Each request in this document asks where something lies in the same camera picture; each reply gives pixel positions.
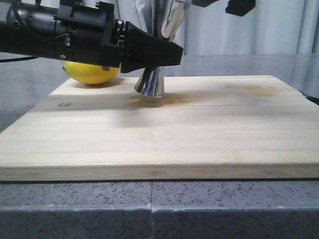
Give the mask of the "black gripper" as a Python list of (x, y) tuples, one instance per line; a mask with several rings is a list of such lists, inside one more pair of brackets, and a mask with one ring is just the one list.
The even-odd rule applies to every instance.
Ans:
[(99, 1), (95, 7), (74, 0), (61, 0), (55, 17), (65, 27), (66, 59), (79, 63), (120, 67), (122, 73), (142, 68), (174, 66), (181, 62), (183, 48), (156, 38), (118, 20), (115, 6)]
[[(200, 7), (207, 7), (218, 0), (192, 0), (191, 3)], [(256, 7), (255, 0), (229, 0), (225, 12), (236, 16), (245, 16)]]

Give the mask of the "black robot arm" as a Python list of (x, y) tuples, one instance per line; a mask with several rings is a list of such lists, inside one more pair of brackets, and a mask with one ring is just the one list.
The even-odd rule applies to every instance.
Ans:
[(115, 19), (114, 5), (96, 8), (62, 0), (58, 8), (3, 0), (0, 50), (5, 53), (118, 67), (122, 73), (180, 64), (183, 49), (128, 21)]

